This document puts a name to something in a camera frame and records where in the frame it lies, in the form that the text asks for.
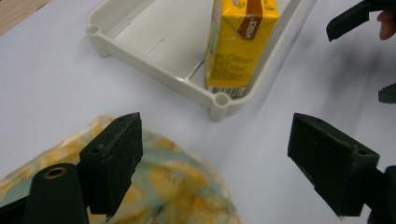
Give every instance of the white plastic tray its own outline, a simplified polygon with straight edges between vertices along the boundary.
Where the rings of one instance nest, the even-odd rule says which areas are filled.
[[[106,0],[90,14],[87,33],[99,55],[111,54],[127,62],[207,107],[213,120],[221,120],[252,97],[266,79],[265,72],[297,12],[303,5],[312,8],[315,1],[277,0],[280,18],[238,99],[205,89],[202,65],[212,0]]]

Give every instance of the white table surface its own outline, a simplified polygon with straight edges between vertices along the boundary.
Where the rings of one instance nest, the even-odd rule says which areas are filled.
[[[318,0],[270,89],[261,87],[222,122],[114,57],[85,34],[100,0],[53,0],[0,36],[0,177],[55,146],[98,115],[140,112],[145,129],[167,136],[221,173],[245,223],[365,223],[341,220],[287,157],[293,113],[326,120],[396,164],[396,105],[377,92],[396,82],[396,37],[378,39],[377,13],[329,42],[327,23],[359,1]]]

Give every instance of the yellow juice box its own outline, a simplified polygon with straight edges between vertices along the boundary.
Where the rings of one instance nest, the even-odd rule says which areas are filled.
[[[208,90],[243,95],[278,18],[276,0],[214,0],[205,54]]]

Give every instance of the screw hole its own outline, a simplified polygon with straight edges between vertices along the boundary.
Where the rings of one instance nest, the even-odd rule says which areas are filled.
[[[44,174],[44,178],[46,179],[54,179],[59,176],[62,176],[66,173],[67,169],[65,167],[55,167],[53,169],[50,169]]]
[[[103,145],[97,145],[96,147],[93,148],[92,152],[93,153],[100,153],[103,151]]]
[[[361,154],[362,156],[365,156],[365,155],[367,155],[367,152],[366,151],[363,151],[363,150],[359,150],[359,152],[358,152],[359,154]]]

